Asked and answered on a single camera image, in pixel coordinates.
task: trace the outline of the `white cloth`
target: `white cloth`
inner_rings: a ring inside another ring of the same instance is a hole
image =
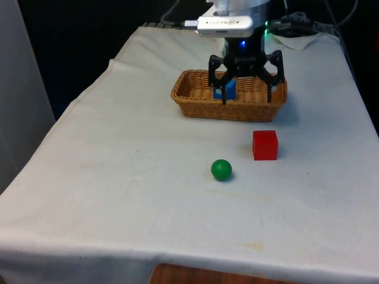
[[[341,48],[283,50],[272,123],[184,117],[183,70],[217,51],[139,28],[0,196],[0,274],[13,283],[147,283],[158,263],[308,283],[379,282],[379,143]],[[276,130],[276,162],[252,159]],[[235,178],[213,179],[224,158]]]

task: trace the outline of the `woven basket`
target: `woven basket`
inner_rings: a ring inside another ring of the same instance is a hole
[[[208,86],[208,71],[187,70],[177,80],[171,98],[181,107],[186,117],[217,118],[238,121],[272,121],[287,101],[287,81],[272,92],[267,103],[267,85],[258,78],[237,78],[236,99],[223,105],[213,99],[213,88]]]

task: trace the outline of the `blue cube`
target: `blue cube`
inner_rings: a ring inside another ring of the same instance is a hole
[[[226,99],[236,99],[236,80],[232,79],[225,86]],[[213,87],[213,99],[223,99],[223,95],[216,91],[216,88]]]

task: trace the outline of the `red cube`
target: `red cube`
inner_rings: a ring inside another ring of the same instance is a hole
[[[256,161],[274,161],[278,158],[279,142],[275,130],[253,132],[253,157]]]

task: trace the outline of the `black cable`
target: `black cable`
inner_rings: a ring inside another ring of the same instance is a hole
[[[166,24],[166,25],[173,25],[175,27],[181,27],[182,26],[182,23],[181,22],[170,22],[170,21],[166,21],[166,17],[171,14],[171,12],[176,8],[176,6],[178,6],[178,4],[180,3],[180,0],[176,0],[175,3],[171,6],[171,8],[169,8],[169,10],[167,12],[165,12],[161,18],[160,18],[160,22],[162,24]]]
[[[354,73],[354,70],[353,70],[353,65],[351,63],[351,59],[350,59],[350,56],[349,56],[349,52],[348,52],[348,49],[346,48],[346,44],[345,44],[345,40],[343,40],[343,37],[342,37],[342,33],[341,33],[341,30],[339,29],[339,24],[337,24],[337,21],[336,21],[336,18],[334,17],[334,13],[329,5],[329,0],[324,0],[325,2],[325,5],[326,5],[326,9],[329,13],[329,16],[333,22],[333,25],[335,27],[335,30],[336,30],[336,34],[338,35],[339,37],[339,40],[341,42],[341,46],[345,52],[345,57],[346,57],[346,60],[348,61],[348,64],[349,64],[349,67],[350,67],[350,71],[351,71],[351,74],[353,76],[353,79],[355,81],[355,73]]]
[[[333,25],[334,25],[334,28],[339,28],[343,25],[345,25],[348,21],[350,21],[350,19],[352,18],[352,16],[355,14],[357,8],[358,8],[358,3],[359,3],[359,0],[355,0],[354,1],[354,6],[353,8],[351,9],[349,15],[347,15],[341,22],[337,23],[336,20],[334,20],[333,22]],[[332,11],[330,5],[329,5],[329,1],[328,0],[325,0],[325,5],[327,5],[328,7],[328,10]]]

